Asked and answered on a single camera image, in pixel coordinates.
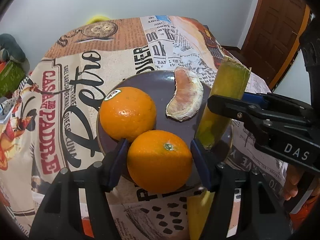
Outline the person's right hand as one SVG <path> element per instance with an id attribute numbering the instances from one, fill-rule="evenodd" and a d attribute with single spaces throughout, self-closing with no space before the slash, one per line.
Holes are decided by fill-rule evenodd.
<path id="1" fill-rule="evenodd" d="M 286 171 L 286 180 L 283 187 L 283 197 L 285 200 L 290 200 L 298 193 L 297 184 L 299 183 L 304 170 L 293 165 L 288 165 Z"/>

